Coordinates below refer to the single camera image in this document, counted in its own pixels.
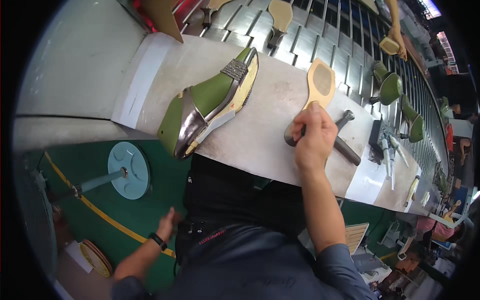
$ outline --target wristband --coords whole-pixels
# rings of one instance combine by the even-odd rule
[[[167,243],[165,243],[156,233],[150,233],[148,238],[154,240],[160,246],[162,251],[165,251],[165,249],[167,248]]]

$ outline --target blue disc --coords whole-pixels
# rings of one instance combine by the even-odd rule
[[[116,144],[108,156],[109,173],[121,168],[127,170],[127,177],[112,180],[113,187],[127,199],[142,197],[150,185],[150,171],[143,153],[129,142]]]

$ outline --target conveyor belt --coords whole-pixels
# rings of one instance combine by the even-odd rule
[[[435,164],[442,162],[448,174],[448,156],[445,132],[439,110],[427,81],[411,61],[388,56],[378,46],[388,34],[390,25],[363,3],[356,0],[292,0],[293,21],[288,34],[272,52],[266,47],[273,19],[267,11],[270,0],[233,0],[212,16],[212,26],[202,27],[200,7],[208,1],[183,0],[174,10],[183,34],[202,36],[241,47],[256,47],[259,52],[308,70],[315,58],[330,64],[336,73],[336,86],[372,115],[394,126],[397,133],[406,133],[399,101],[389,106],[380,103],[373,107],[369,99],[373,93],[372,64],[382,60],[390,71],[403,79],[404,93],[413,108],[425,119],[425,138],[415,144],[403,140],[403,146],[412,154],[422,169],[421,181],[437,195],[433,185]]]

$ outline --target black shirt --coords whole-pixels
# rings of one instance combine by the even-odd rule
[[[314,260],[298,240],[254,225],[212,232],[187,255],[172,287],[149,295],[139,279],[115,283],[120,299],[376,299],[345,244]]]

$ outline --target yellow line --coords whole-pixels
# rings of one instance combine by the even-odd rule
[[[392,252],[392,253],[390,253],[390,254],[387,254],[387,255],[385,255],[385,256],[382,256],[382,257],[380,257],[380,260],[382,261],[382,260],[384,260],[385,258],[392,257],[392,256],[394,256],[394,255],[397,254],[397,253],[398,253],[398,252]]]
[[[68,179],[65,177],[65,175],[63,175],[63,173],[60,171],[60,169],[52,162],[52,159],[50,158],[50,155],[48,155],[48,153],[46,151],[45,151],[45,157],[48,159],[52,168],[60,176],[60,178],[63,180],[63,182],[65,182],[71,188],[72,185],[70,184],[70,181],[68,181]],[[145,243],[145,241],[147,240],[146,238],[144,238],[141,235],[131,231],[130,229],[126,228],[124,225],[120,224],[119,222],[117,222],[114,219],[112,219],[111,217],[109,217],[107,214],[105,214],[104,212],[99,210],[95,205],[93,205],[90,201],[88,201],[88,199],[85,198],[84,196],[81,196],[80,199],[82,200],[83,203],[85,203],[86,206],[88,206],[91,210],[93,210],[102,219],[104,219],[105,221],[110,223],[110,225],[112,225],[116,229],[120,230],[121,232],[125,233],[129,237],[133,238],[134,240],[139,241],[140,243]],[[175,252],[172,251],[171,249],[168,249],[168,248],[165,249],[165,251],[163,251],[163,253],[168,255],[168,256],[171,256],[173,258],[176,257]]]

